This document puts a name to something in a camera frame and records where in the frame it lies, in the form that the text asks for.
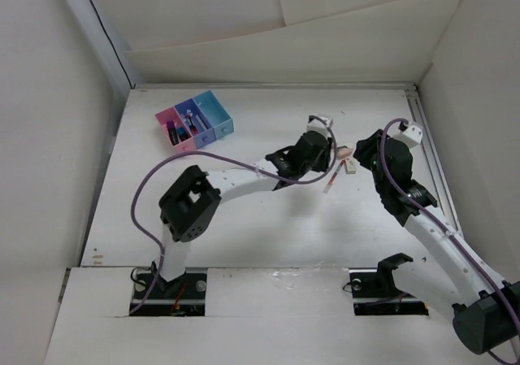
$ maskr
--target light blue compartment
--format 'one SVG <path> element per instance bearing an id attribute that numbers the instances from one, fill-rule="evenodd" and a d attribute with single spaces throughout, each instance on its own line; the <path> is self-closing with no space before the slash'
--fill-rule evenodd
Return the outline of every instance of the light blue compartment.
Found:
<path id="1" fill-rule="evenodd" d="M 210 121 L 214 128 L 217 139 L 221 139 L 229 133 L 234 132 L 233 119 L 226 112 L 219 100 L 211 91 L 193 97 L 193 100 L 201 109 L 204 116 Z"/>
<path id="2" fill-rule="evenodd" d="M 181 102 L 175 105 L 174 108 L 179 112 L 184 124 L 186 124 L 186 126 L 188 127 L 188 130 L 193 136 L 193 140 L 195 141 L 195 145 L 197 146 L 197 148 L 202 148 L 203 146 L 207 146 L 208 144 L 217 140 L 212 123 L 205 117 L 205 115 L 202 113 L 201 109 L 198 108 L 193 99 Z M 197 134 L 195 134 L 189 128 L 189 123 L 186 119 L 186 115 L 189 112 L 191 112 L 191 120 L 193 122 L 193 125 L 198 131 Z"/>

